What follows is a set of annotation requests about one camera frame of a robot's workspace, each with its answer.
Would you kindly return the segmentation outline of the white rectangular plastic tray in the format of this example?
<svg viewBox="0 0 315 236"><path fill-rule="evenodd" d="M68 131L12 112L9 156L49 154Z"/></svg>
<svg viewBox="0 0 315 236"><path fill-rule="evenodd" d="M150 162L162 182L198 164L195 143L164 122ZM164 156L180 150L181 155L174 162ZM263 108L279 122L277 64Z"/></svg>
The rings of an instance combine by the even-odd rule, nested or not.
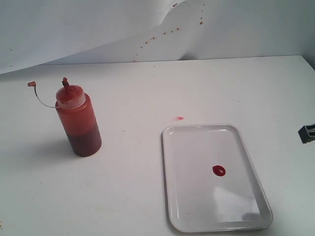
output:
<svg viewBox="0 0 315 236"><path fill-rule="evenodd" d="M183 233L261 230L273 214L239 131L182 125L161 135L168 217ZM223 166L219 177L212 167Z"/></svg>

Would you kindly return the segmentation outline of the red ketchup squeeze bottle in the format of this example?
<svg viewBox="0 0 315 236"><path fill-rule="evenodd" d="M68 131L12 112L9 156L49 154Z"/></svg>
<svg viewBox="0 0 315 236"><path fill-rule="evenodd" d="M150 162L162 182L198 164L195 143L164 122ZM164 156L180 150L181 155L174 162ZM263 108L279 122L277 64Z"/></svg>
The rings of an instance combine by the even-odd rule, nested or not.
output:
<svg viewBox="0 0 315 236"><path fill-rule="evenodd" d="M91 156L102 145L91 98L81 86L69 84L66 77L62 80L62 86L56 92L55 105L48 106L39 98L36 82L28 83L28 87L34 88L34 94L43 106L57 111L73 152L80 157Z"/></svg>

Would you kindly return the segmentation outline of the red ketchup blob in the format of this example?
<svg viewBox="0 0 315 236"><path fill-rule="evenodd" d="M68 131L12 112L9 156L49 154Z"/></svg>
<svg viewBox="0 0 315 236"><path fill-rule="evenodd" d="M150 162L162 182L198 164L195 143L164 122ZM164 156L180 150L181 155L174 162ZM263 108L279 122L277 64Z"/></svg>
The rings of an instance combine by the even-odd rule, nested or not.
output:
<svg viewBox="0 0 315 236"><path fill-rule="evenodd" d="M212 167L213 173L219 177L222 177L226 174L226 170L223 166L215 165Z"/></svg>

